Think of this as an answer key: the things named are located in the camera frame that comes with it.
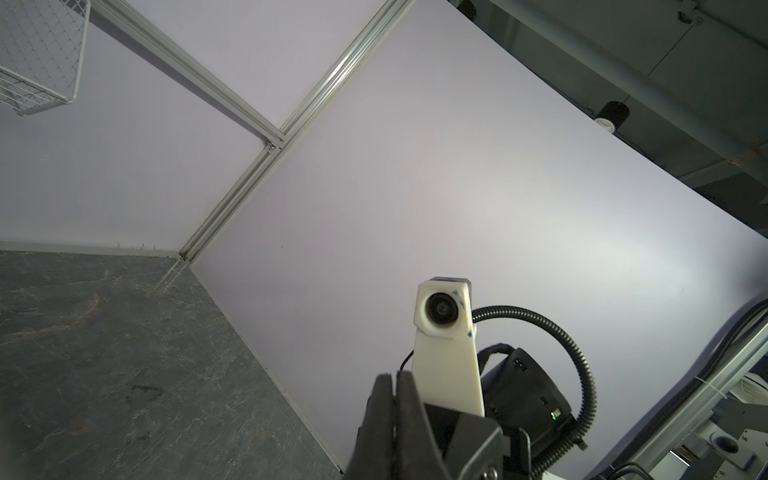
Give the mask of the aluminium horizontal back bar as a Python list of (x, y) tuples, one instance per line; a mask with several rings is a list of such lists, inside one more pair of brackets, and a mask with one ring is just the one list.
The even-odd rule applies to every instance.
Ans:
[(148, 54), (150, 63), (262, 140), (280, 148), (286, 135), (126, 1), (94, 1), (111, 31)]

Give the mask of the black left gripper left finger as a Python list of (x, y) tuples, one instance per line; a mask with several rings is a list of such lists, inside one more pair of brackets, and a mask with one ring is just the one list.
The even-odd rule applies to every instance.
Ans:
[(392, 376), (378, 375), (367, 400), (353, 454), (343, 475), (344, 479), (393, 478), (394, 400)]

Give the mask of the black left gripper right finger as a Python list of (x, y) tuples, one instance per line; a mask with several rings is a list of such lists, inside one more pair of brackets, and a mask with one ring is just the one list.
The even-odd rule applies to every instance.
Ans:
[(449, 479), (411, 372), (396, 376), (394, 478)]

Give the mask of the aluminium frame corner post right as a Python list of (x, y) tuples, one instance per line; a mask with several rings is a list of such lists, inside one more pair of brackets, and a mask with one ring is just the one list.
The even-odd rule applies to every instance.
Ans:
[(298, 144), (302, 135), (333, 97), (382, 44), (411, 6), (412, 3), (405, 0), (383, 3), (283, 124), (283, 138), (279, 141), (271, 141), (264, 146), (202, 225), (184, 244), (179, 252), (181, 260), (192, 264), (202, 256), (248, 199), (276, 169), (280, 161)]

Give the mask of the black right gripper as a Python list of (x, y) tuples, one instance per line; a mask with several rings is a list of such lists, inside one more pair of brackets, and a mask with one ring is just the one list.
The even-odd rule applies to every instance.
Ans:
[(506, 344), (423, 344), (422, 402), (425, 479), (540, 479), (536, 462), (573, 422), (544, 370)]

